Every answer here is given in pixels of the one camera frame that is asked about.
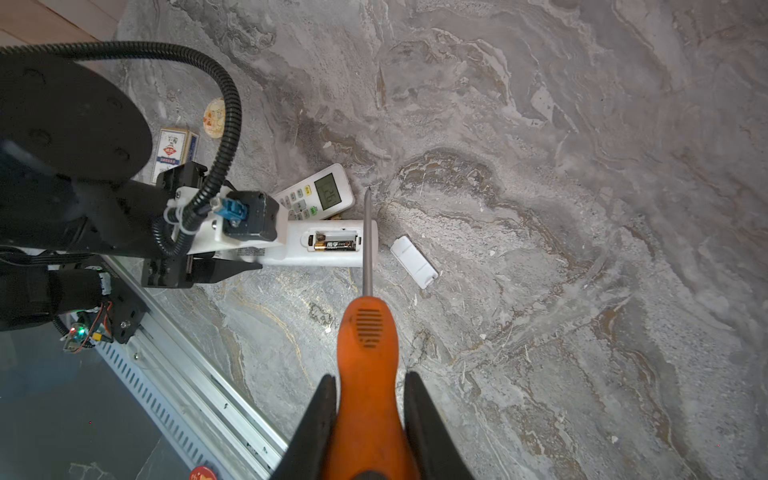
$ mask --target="screwdriver shaft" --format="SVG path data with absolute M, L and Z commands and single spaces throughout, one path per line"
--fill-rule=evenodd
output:
M 371 242 L 371 189 L 366 188 L 362 217 L 362 295 L 373 296 L 373 252 Z

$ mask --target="wooden floor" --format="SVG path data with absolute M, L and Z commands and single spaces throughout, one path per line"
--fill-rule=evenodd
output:
M 127 0 L 0 0 L 0 45 L 109 40 Z

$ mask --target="red sticker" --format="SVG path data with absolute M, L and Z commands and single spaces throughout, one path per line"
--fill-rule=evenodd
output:
M 195 467 L 190 473 L 190 480 L 217 480 L 216 474 L 208 467 Z

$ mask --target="blue connector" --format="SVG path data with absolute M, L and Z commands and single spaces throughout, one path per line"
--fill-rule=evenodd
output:
M 232 224 L 248 217 L 248 206 L 231 198 L 214 197 L 210 200 L 210 208 L 216 215 L 226 218 Z

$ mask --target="black cable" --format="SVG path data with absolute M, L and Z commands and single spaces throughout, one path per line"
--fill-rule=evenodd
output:
M 93 43 L 60 43 L 46 45 L 18 45 L 0 48 L 0 55 L 48 54 L 71 60 L 110 60 L 117 58 L 155 58 L 193 65 L 209 74 L 221 90 L 224 99 L 224 132 L 216 153 L 216 160 L 205 177 L 203 186 L 184 208 L 181 225 L 187 231 L 197 231 L 206 217 L 203 208 L 215 197 L 227 177 L 227 172 L 240 142 L 242 110 L 240 94 L 231 76 L 219 63 L 193 48 L 155 41 L 104 41 Z M 164 228 L 152 223 L 152 234 L 161 252 L 169 257 L 186 254 L 194 235 L 179 232 L 176 241 L 170 239 Z
M 14 247 L 0 247 L 0 262 L 13 266 L 46 266 L 80 263 L 91 258 L 93 253 L 40 253 L 28 255 Z
M 61 319 L 58 317 L 58 315 L 54 315 L 54 317 L 53 317 L 53 326 L 56 327 L 56 330 L 58 330 L 58 332 L 59 332 L 59 334 L 61 336 L 69 334 L 69 329 L 64 324 L 64 322 L 61 321 Z

